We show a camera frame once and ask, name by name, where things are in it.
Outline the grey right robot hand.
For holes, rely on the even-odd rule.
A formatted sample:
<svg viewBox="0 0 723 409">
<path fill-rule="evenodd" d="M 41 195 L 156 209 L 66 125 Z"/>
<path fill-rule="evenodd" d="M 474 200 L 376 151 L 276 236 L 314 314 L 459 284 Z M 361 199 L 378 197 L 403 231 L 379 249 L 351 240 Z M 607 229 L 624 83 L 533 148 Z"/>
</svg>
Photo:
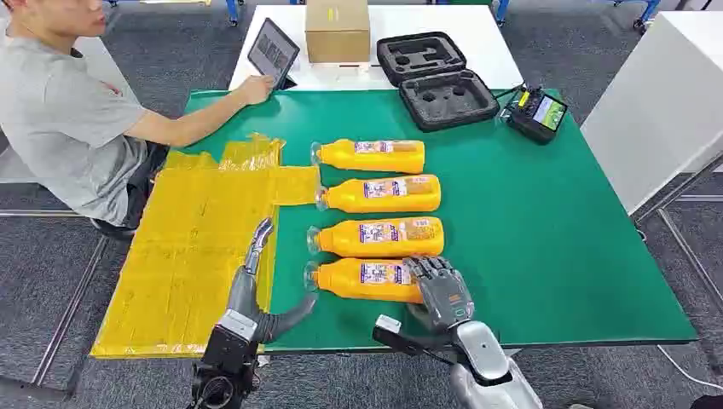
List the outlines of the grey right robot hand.
<svg viewBox="0 0 723 409">
<path fill-rule="evenodd" d="M 416 279 L 422 303 L 408 303 L 409 313 L 436 334 L 470 320 L 474 302 L 462 274 L 442 256 L 409 256 L 403 265 Z"/>
</svg>

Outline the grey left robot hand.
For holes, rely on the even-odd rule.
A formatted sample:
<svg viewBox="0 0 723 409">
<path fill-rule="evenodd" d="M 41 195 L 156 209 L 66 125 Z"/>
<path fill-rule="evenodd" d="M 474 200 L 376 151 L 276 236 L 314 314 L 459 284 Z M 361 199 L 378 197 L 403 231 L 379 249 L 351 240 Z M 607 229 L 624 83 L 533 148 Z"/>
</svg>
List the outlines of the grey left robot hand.
<svg viewBox="0 0 723 409">
<path fill-rule="evenodd" d="M 272 343 L 309 316 L 318 301 L 318 294 L 308 293 L 299 304 L 282 314 L 264 312 L 257 302 L 257 271 L 264 246 L 268 243 L 274 224 L 264 218 L 252 234 L 244 262 L 236 270 L 228 297 L 227 310 L 247 317 L 256 324 L 250 342 Z"/>
</svg>

